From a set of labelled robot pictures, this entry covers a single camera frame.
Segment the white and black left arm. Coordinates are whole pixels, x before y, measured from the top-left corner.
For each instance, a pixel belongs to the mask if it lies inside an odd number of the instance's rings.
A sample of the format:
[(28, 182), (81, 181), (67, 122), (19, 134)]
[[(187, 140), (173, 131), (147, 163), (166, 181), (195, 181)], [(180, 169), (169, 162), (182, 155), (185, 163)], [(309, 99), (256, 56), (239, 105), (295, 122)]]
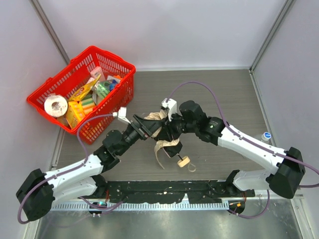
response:
[(29, 173), (16, 193), (20, 203), (17, 219), (21, 224), (36, 221), (45, 216), (55, 202), (70, 196), (72, 199), (95, 194), (98, 186), (84, 186), (83, 179), (94, 181), (94, 177), (111, 170), (136, 141), (145, 140), (163, 129), (167, 114), (150, 113), (146, 118), (134, 115), (127, 128), (120, 132), (111, 130), (94, 153), (54, 171), (35, 169)]

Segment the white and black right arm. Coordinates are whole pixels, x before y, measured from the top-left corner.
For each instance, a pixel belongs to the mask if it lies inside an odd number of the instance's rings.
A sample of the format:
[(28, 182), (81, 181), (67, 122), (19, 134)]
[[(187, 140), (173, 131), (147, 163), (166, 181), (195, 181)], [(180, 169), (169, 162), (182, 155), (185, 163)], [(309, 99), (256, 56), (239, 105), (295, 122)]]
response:
[(202, 141), (230, 149), (263, 167), (232, 171), (226, 179), (230, 194), (270, 189), (283, 198), (294, 197), (306, 172), (298, 149), (285, 150), (259, 141), (218, 117), (208, 117), (194, 101), (178, 106), (175, 100), (164, 99), (161, 108), (168, 113), (167, 126), (172, 135), (195, 133)]

